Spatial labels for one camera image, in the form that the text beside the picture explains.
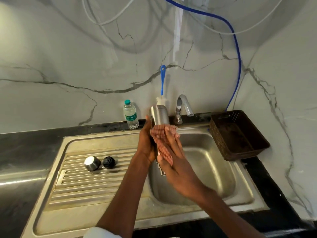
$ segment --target bottle label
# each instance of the bottle label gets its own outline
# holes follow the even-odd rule
[[[135,114],[131,115],[131,116],[125,116],[127,121],[134,121],[137,119],[137,113],[135,112]]]

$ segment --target hand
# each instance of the hand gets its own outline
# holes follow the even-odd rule
[[[144,155],[148,158],[150,163],[155,160],[154,147],[151,145],[150,141],[150,129],[152,128],[151,119],[148,116],[145,116],[145,124],[140,131],[139,143],[137,152],[141,155]]]
[[[169,128],[165,128],[165,134],[170,143],[166,146],[173,158],[173,167],[164,160],[162,156],[157,157],[161,168],[166,173],[167,181],[179,192],[181,195],[197,202],[207,188],[197,177],[191,165],[187,161],[182,144],[177,136],[173,136],[169,132]]]

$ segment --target white cable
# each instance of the white cable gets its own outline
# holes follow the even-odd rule
[[[95,20],[93,20],[93,19],[90,17],[90,15],[88,14],[88,11],[87,11],[87,9],[86,9],[85,0],[81,0],[81,1],[82,1],[82,6],[83,6],[83,8],[84,8],[84,11],[85,11],[85,13],[86,13],[88,19],[89,19],[92,23],[94,23],[94,24],[96,24],[96,25],[103,26],[103,25],[107,25],[107,24],[109,24],[109,23],[112,23],[112,22],[115,21],[119,16],[121,16],[122,13],[125,12],[125,10],[131,5],[131,3],[132,3],[134,0],[130,0],[129,3],[128,3],[117,15],[115,15],[113,18],[111,18],[111,19],[109,19],[109,20],[107,20],[107,21],[101,22],[101,23],[95,22]]]
[[[219,32],[219,31],[217,31],[217,30],[215,30],[215,29],[212,29],[212,28],[208,27],[206,24],[204,24],[202,21],[200,21],[198,18],[196,18],[191,12],[189,12],[189,15],[191,15],[192,18],[194,18],[197,22],[199,22],[201,25],[203,25],[205,28],[209,29],[209,30],[212,31],[212,32],[215,32],[215,33],[218,33],[218,34],[223,34],[223,35],[234,35],[234,34],[239,34],[239,33],[247,32],[247,31],[249,31],[249,30],[255,28],[256,26],[258,26],[258,25],[259,25],[260,23],[262,23],[265,19],[267,19],[267,17],[268,17],[269,15],[271,15],[271,14],[275,11],[275,9],[279,6],[279,4],[280,4],[282,1],[283,1],[283,0],[280,0],[280,1],[276,4],[276,6],[272,9],[272,11],[270,11],[270,12],[269,12],[261,21],[259,21],[257,24],[255,24],[255,25],[253,25],[252,27],[249,27],[249,28],[247,28],[247,29],[245,29],[245,30],[243,30],[243,31],[239,31],[239,32],[235,32],[235,33]],[[182,0],[178,0],[178,2],[184,6],[184,2],[183,2]]]

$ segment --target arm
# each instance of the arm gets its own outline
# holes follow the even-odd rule
[[[165,171],[167,180],[183,196],[197,203],[223,230],[228,238],[264,238],[265,236],[233,212],[216,191],[206,187],[198,179],[185,158],[177,136],[168,128],[165,133],[171,147],[167,147],[173,157],[173,167],[161,156],[157,160]]]
[[[150,119],[146,117],[146,123],[140,131],[137,152],[129,164],[117,193],[97,223],[97,227],[120,235],[122,238],[132,236],[145,178],[154,160],[149,135],[151,126]]]

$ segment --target fingernail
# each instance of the fingernail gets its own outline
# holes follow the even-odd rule
[[[156,159],[160,163],[163,160],[163,157],[161,155],[158,155]]]

